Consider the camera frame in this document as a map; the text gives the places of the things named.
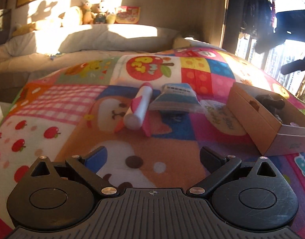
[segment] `plush toy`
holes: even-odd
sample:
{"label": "plush toy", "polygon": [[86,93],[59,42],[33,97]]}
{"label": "plush toy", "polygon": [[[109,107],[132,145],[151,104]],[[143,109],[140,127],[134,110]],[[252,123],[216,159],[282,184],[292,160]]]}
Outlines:
{"label": "plush toy", "polygon": [[107,11],[107,3],[104,0],[101,0],[98,6],[93,8],[93,12],[95,14],[94,24],[106,23]]}
{"label": "plush toy", "polygon": [[63,27],[73,27],[83,24],[83,11],[78,6],[70,7],[59,17],[62,18]]}
{"label": "plush toy", "polygon": [[90,2],[85,2],[83,9],[85,10],[83,16],[83,24],[94,24],[94,14],[91,12],[92,4]]}
{"label": "plush toy", "polygon": [[61,26],[60,18],[39,20],[25,25],[16,24],[16,31],[13,32],[12,36],[16,37],[33,32],[34,30],[59,28],[60,26]]}
{"label": "plush toy", "polygon": [[107,24],[114,24],[115,21],[116,21],[116,17],[117,17],[115,8],[112,8],[112,9],[108,10],[106,12],[106,14],[107,14],[106,15],[106,23]]}
{"label": "plush toy", "polygon": [[256,96],[256,100],[262,104],[278,121],[283,123],[277,111],[284,108],[285,102],[282,99],[275,100],[270,94],[263,94]]}

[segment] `cardboard box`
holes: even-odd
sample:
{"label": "cardboard box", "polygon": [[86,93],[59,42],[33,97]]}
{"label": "cardboard box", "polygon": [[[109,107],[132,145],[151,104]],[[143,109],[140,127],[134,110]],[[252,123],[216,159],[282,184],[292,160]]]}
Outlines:
{"label": "cardboard box", "polygon": [[[255,97],[270,94],[283,99],[285,107],[279,116],[281,124]],[[305,115],[281,95],[257,87],[234,83],[228,97],[227,107],[249,134],[263,156],[279,156],[305,152]]]}

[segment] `white tube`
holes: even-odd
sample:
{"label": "white tube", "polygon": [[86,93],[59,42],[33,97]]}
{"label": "white tube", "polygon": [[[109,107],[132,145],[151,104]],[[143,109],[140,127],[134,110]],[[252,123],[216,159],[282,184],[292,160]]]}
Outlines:
{"label": "white tube", "polygon": [[130,130],[139,130],[142,127],[152,97],[152,87],[149,83],[144,83],[141,86],[134,100],[140,96],[142,98],[135,111],[132,112],[131,107],[129,107],[124,116],[124,124]]}

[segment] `triangular hole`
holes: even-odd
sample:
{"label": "triangular hole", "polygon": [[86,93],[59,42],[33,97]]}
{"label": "triangular hole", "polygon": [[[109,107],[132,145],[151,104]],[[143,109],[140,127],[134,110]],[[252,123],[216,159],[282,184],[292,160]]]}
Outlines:
{"label": "triangular hole", "polygon": [[36,176],[43,176],[43,175],[49,175],[49,174],[50,174],[50,172],[47,168],[46,163],[45,162],[40,162],[36,166],[35,170],[33,171],[32,176],[36,177]]}
{"label": "triangular hole", "polygon": [[268,176],[268,177],[276,177],[276,174],[272,170],[271,166],[267,162],[261,163],[257,175]]}

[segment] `ribbed black surface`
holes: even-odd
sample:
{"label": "ribbed black surface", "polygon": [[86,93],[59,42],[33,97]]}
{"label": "ribbed black surface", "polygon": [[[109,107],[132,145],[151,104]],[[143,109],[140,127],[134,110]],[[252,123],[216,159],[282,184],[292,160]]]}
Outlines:
{"label": "ribbed black surface", "polygon": [[181,189],[127,189],[118,198],[103,199],[90,218],[73,228],[37,233],[19,227],[8,238],[299,239],[287,227],[269,233],[236,229],[220,220],[205,200],[187,197]]}

